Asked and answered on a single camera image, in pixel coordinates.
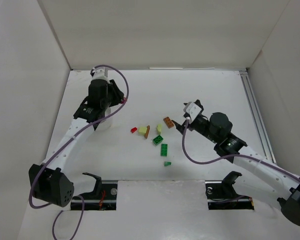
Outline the light green lego slope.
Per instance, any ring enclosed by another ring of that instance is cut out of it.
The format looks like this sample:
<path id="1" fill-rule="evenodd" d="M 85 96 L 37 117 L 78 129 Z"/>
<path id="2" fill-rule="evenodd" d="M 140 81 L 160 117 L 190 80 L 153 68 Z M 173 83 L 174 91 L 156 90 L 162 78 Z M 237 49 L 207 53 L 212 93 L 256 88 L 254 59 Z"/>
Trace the light green lego slope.
<path id="1" fill-rule="evenodd" d="M 171 164 L 172 164 L 172 163 L 169 162 L 169 161 L 165 161 L 165 162 L 163 163 L 163 165 L 164 165 L 165 167 L 170 166 Z"/>

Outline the brown curved lego piece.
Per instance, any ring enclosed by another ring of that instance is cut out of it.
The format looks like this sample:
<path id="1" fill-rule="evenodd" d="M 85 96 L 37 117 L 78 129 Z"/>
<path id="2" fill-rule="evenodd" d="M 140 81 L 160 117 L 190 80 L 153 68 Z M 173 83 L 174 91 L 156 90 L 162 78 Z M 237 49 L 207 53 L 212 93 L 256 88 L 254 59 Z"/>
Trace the brown curved lego piece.
<path id="1" fill-rule="evenodd" d="M 146 132 L 145 132 L 145 134 L 144 134 L 144 138 L 145 138 L 145 139 L 148 138 L 149 132 L 150 132 L 150 125 L 148 125 L 148 126 L 146 127 Z"/>

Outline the green long lego brick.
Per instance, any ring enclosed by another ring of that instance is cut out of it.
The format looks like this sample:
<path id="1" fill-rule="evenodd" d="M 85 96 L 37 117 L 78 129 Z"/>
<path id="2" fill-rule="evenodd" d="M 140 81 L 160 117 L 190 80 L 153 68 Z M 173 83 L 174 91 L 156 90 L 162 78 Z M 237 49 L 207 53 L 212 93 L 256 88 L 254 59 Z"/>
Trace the green long lego brick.
<path id="1" fill-rule="evenodd" d="M 167 157 L 168 156 L 168 144 L 162 143 L 160 146 L 160 156 Z"/>

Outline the orange lego brick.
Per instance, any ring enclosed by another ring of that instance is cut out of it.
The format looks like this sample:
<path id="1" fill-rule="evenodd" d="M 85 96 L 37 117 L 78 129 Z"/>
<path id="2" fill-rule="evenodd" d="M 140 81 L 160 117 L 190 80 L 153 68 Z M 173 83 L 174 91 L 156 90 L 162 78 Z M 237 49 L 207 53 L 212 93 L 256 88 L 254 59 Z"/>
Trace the orange lego brick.
<path id="1" fill-rule="evenodd" d="M 163 121 L 169 129 L 175 126 L 174 122 L 168 116 L 165 117 Z"/>

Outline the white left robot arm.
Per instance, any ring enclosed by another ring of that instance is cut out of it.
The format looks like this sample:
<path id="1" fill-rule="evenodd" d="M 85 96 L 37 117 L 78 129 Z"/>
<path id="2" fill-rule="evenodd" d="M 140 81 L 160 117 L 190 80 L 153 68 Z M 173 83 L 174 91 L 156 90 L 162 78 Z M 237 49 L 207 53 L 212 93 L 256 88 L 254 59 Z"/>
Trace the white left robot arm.
<path id="1" fill-rule="evenodd" d="M 33 164 L 28 171 L 28 201 L 32 208 L 36 208 L 33 199 L 63 208 L 73 197 L 100 191 L 99 176 L 84 172 L 84 180 L 72 180 L 66 171 L 74 164 L 81 148 L 99 125 L 114 115 L 111 107 L 122 108 L 126 99 L 113 79 L 106 76 L 92 78 L 88 95 L 75 111 L 70 126 L 56 149 L 41 164 Z"/>

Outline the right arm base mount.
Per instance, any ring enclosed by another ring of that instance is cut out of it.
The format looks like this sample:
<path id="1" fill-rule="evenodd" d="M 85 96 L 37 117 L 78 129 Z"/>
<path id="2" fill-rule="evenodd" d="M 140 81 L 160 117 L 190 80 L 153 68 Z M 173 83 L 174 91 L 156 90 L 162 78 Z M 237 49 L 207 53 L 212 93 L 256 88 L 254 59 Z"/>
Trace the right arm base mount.
<path id="1" fill-rule="evenodd" d="M 251 197 L 239 195 L 233 185 L 242 174 L 231 171 L 222 180 L 205 181 L 205 195 L 209 210 L 255 210 Z"/>

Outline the white round divided container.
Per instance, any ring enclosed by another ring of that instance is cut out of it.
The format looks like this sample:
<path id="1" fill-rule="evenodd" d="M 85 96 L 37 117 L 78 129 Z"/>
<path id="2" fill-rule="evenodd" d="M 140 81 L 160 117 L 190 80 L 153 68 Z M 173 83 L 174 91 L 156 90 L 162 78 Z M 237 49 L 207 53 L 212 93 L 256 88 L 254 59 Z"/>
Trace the white round divided container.
<path id="1" fill-rule="evenodd" d="M 110 115 L 111 113 L 112 113 L 111 108 L 108 108 L 108 109 L 105 111 L 105 116 L 107 117 L 107 116 Z M 105 131 L 105 130 L 109 129 L 109 128 L 111 127 L 111 125 L 112 125 L 112 122 L 113 122 L 113 120 L 112 120 L 111 117 L 109 117 L 109 118 L 107 118 L 107 119 L 104 119 L 103 121 L 101 121 L 101 122 L 98 124 L 98 126 L 97 126 L 97 128 L 96 128 L 96 131 L 101 132 L 101 131 Z"/>

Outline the yellow lego piece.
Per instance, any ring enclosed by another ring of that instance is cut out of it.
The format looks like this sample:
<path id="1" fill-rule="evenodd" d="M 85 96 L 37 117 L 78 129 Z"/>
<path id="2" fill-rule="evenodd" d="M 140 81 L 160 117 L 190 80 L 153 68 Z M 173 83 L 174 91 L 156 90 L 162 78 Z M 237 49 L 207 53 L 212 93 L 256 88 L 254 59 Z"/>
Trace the yellow lego piece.
<path id="1" fill-rule="evenodd" d="M 157 132 L 158 135 L 160 135 L 162 133 L 162 125 L 161 124 L 158 124 L 156 126 L 156 132 Z"/>

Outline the yellow lego brick left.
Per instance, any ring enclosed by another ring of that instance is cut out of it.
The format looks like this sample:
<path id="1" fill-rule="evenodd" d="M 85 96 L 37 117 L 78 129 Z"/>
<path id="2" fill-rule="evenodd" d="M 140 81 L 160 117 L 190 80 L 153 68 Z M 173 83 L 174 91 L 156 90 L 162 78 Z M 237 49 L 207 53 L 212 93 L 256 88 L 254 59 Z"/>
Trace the yellow lego brick left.
<path id="1" fill-rule="evenodd" d="M 147 133 L 147 127 L 146 126 L 141 126 L 138 128 L 138 133 L 142 136 L 144 136 Z"/>

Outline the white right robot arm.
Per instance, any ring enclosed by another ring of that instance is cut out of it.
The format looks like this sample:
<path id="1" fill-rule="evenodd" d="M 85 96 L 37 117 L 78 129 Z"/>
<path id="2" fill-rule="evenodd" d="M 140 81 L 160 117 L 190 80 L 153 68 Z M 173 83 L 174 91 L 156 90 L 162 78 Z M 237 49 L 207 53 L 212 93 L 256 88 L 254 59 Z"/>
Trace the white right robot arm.
<path id="1" fill-rule="evenodd" d="M 284 170 L 255 152 L 248 144 L 232 133 L 233 124 L 226 114 L 214 112 L 210 118 L 203 115 L 204 107 L 200 100 L 184 103 L 182 124 L 175 128 L 183 135 L 182 151 L 186 158 L 197 165 L 209 165 L 221 160 L 245 169 L 258 178 L 249 184 L 240 172 L 230 172 L 222 181 L 225 196 L 223 202 L 241 196 L 251 197 L 278 210 L 291 223 L 300 226 L 300 176 Z M 218 158 L 209 161 L 196 161 L 186 151 L 185 135 L 196 131 L 215 144 Z"/>

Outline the small red lego piece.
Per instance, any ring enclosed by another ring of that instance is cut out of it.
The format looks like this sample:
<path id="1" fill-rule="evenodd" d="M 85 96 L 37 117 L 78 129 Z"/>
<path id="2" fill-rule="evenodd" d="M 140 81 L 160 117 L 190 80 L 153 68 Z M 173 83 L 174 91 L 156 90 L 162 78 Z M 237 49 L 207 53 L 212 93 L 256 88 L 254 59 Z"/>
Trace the small red lego piece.
<path id="1" fill-rule="evenodd" d="M 134 132 L 136 132 L 138 129 L 136 128 L 136 127 L 134 127 L 134 128 L 132 128 L 131 130 L 130 130 L 130 132 L 131 133 L 134 133 Z"/>

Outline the green square lego brick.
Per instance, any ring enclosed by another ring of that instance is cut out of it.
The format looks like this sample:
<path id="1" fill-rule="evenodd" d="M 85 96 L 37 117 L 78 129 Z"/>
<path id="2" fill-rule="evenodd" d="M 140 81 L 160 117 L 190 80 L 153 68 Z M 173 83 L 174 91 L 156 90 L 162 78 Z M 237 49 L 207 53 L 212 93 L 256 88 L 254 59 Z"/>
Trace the green square lego brick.
<path id="1" fill-rule="evenodd" d="M 160 144 L 162 141 L 164 140 L 164 138 L 161 135 L 156 136 L 152 142 L 155 146 L 157 146 L 158 144 Z"/>

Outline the aluminium rail right side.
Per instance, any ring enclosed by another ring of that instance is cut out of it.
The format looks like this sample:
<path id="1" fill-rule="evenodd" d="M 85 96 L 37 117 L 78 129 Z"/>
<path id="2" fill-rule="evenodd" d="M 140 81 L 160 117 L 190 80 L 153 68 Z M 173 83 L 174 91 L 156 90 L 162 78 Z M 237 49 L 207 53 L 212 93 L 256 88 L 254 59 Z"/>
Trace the aluminium rail right side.
<path id="1" fill-rule="evenodd" d="M 272 145 L 270 143 L 270 139 L 268 137 L 268 133 L 257 103 L 257 99 L 255 97 L 252 84 L 246 70 L 239 71 L 239 75 L 241 77 L 242 85 L 247 97 L 247 101 L 249 104 L 249 108 L 252 114 L 253 122 L 256 128 L 256 132 L 258 135 L 258 139 L 262 146 L 263 155 L 270 160 L 272 163 L 277 164 Z"/>

